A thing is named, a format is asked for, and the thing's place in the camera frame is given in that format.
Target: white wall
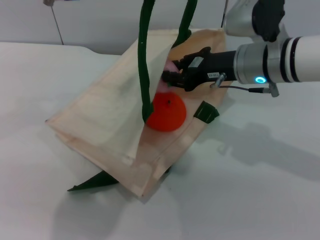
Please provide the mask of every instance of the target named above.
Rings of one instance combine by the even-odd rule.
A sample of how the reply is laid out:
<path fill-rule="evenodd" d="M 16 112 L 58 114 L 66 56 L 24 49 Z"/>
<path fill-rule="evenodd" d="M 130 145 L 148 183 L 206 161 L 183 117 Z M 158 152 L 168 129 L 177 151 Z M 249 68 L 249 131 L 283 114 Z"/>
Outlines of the white wall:
<path fill-rule="evenodd" d="M 0 42 L 61 44 L 51 8 L 42 0 L 0 0 Z"/>
<path fill-rule="evenodd" d="M 66 45 L 121 54 L 138 37 L 143 0 L 57 1 L 53 6 Z M 187 0 L 156 0 L 151 29 L 178 28 Z M 236 0 L 229 0 L 229 9 Z M 225 0 L 199 0 L 191 27 L 220 27 Z M 292 37 L 320 34 L 320 1 L 286 0 L 285 24 Z M 61 44 L 52 10 L 43 0 L 0 0 L 0 42 Z M 249 43 L 228 37 L 227 49 Z"/>
<path fill-rule="evenodd" d="M 53 6 L 64 44 L 98 53 L 123 53 L 138 37 L 143 0 L 80 0 Z M 187 0 L 156 0 L 150 28 L 178 28 Z M 225 0 L 200 0 L 191 23 L 220 27 Z"/>

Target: green strap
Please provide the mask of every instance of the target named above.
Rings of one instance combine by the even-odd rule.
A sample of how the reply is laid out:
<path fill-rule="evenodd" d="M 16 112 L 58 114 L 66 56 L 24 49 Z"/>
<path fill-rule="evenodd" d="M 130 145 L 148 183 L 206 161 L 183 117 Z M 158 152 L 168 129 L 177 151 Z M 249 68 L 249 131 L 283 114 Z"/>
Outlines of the green strap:
<path fill-rule="evenodd" d="M 148 117 L 153 112 L 153 105 L 149 94 L 150 78 L 147 66 L 147 36 L 151 18 L 151 13 L 156 0 L 144 0 L 140 13 L 139 22 L 139 38 L 138 38 L 138 72 L 140 78 L 140 89 L 142 98 L 142 119 L 147 121 Z M 178 37 L 173 44 L 173 47 L 187 40 L 191 31 L 189 30 L 190 23 L 194 16 L 198 0 L 188 0 L 182 21 L 179 27 Z"/>
<path fill-rule="evenodd" d="M 218 110 L 212 106 L 211 104 L 203 101 L 193 117 L 200 119 L 202 122 L 206 124 L 211 123 L 216 117 L 219 117 Z"/>
<path fill-rule="evenodd" d="M 198 0 L 188 0 L 180 23 L 179 34 L 172 46 L 173 48 L 184 43 L 191 36 L 189 26 L 191 24 L 192 18 L 194 17 L 197 3 Z"/>
<path fill-rule="evenodd" d="M 138 38 L 138 71 L 142 98 L 142 119 L 147 121 L 153 112 L 149 94 L 150 79 L 147 66 L 147 36 L 152 9 L 156 0 L 144 0 L 140 13 Z"/>
<path fill-rule="evenodd" d="M 117 183 L 118 181 L 115 178 L 113 178 L 110 174 L 106 173 L 105 171 L 101 171 L 100 173 L 93 176 L 84 183 L 69 189 L 68 192 L 104 187 L 114 185 Z"/>

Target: pink object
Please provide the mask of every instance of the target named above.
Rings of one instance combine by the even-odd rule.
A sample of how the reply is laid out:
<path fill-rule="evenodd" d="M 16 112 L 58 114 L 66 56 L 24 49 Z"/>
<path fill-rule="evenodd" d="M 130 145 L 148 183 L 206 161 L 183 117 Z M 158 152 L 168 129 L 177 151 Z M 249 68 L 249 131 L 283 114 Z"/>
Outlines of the pink object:
<path fill-rule="evenodd" d="M 165 65 L 164 65 L 164 69 L 163 69 L 164 71 L 170 71 L 170 72 L 176 72 L 176 73 L 178 73 L 179 72 L 179 70 L 178 70 L 178 68 L 176 67 L 176 65 L 172 62 L 172 61 L 170 61 L 170 60 L 166 60 L 166 62 L 165 62 Z M 167 83 L 165 83 L 163 80 L 162 80 L 162 78 L 160 79 L 160 81 L 159 81 L 159 84 L 158 84 L 158 87 L 157 87 L 157 89 L 156 89 L 156 92 L 157 93 L 168 93 L 168 92 L 171 92 L 171 90 L 170 90 L 170 87 L 168 87 L 168 84 Z"/>

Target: beige bag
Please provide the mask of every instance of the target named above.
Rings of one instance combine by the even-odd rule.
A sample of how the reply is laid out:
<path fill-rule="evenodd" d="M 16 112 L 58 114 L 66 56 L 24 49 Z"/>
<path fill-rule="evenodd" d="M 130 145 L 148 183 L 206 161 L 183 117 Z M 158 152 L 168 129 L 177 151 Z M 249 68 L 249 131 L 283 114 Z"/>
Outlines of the beige bag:
<path fill-rule="evenodd" d="M 208 46 L 213 53 L 225 51 L 222 30 L 194 31 L 186 42 L 171 49 L 177 35 L 177 30 L 148 32 L 151 99 L 167 58 L 180 60 Z M 226 89 L 211 89 L 209 83 L 193 92 L 175 88 L 187 109 L 184 124 L 173 132 L 152 130 L 142 119 L 137 59 L 136 41 L 102 79 L 49 119 L 47 124 L 66 145 L 140 197 L 155 185 L 206 127 L 206 123 L 194 117 L 202 101 L 218 107 Z"/>

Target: green bag handle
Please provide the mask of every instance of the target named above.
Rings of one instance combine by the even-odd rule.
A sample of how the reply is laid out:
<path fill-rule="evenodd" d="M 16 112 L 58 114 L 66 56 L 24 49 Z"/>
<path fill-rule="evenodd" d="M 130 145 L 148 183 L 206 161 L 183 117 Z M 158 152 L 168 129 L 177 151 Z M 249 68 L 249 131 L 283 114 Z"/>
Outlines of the green bag handle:
<path fill-rule="evenodd" d="M 147 35 L 155 1 L 156 0 L 143 1 L 139 22 L 138 72 L 142 99 L 142 119 L 144 122 L 147 121 L 148 117 L 153 112 L 153 105 L 149 94 L 150 78 L 147 66 Z M 198 0 L 188 0 L 180 23 L 179 34 L 172 46 L 173 48 L 182 44 L 190 37 L 191 31 L 189 30 L 189 26 L 194 16 L 197 3 Z"/>

